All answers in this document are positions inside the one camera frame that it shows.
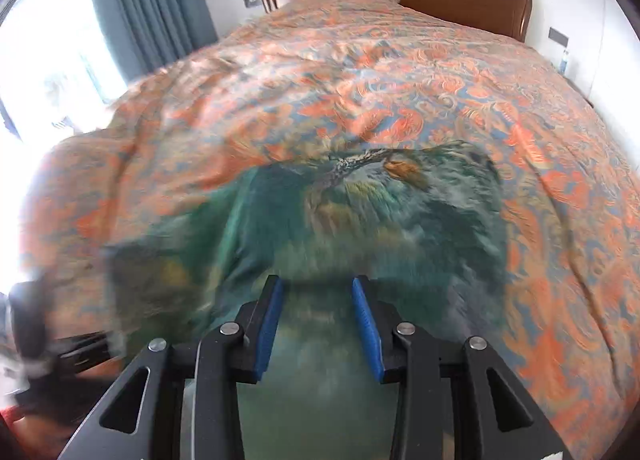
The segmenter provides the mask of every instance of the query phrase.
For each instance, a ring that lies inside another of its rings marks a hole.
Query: curtain
[[[92,1],[127,83],[218,40],[205,0]]]

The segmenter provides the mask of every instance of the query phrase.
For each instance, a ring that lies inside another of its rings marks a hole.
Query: light switch plate
[[[549,39],[551,41],[555,41],[558,45],[564,46],[565,48],[569,44],[569,38],[553,27],[549,29]]]
[[[245,8],[260,7],[261,5],[262,5],[262,0],[244,0]]]

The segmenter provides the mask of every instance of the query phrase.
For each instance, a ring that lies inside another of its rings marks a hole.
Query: orange paisley bedspread
[[[295,0],[145,78],[106,130],[55,148],[25,205],[24,266],[53,271],[58,336],[108,328],[103,244],[251,166],[453,139],[484,148],[503,179],[497,349],[575,458],[597,458],[640,394],[638,183],[593,109],[513,39],[396,0]]]

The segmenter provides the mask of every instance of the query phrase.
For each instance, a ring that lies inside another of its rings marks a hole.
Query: bright window
[[[0,100],[22,141],[0,125],[0,291],[20,280],[17,217],[42,155],[104,127],[126,91],[91,0],[17,0],[0,24]]]

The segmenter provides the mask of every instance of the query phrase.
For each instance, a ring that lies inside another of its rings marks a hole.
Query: bottle
[[[564,49],[564,52],[562,52],[562,59],[560,60],[560,66],[558,67],[558,71],[560,72],[560,75],[564,75],[566,72],[566,64],[569,61],[569,51],[567,49]]]

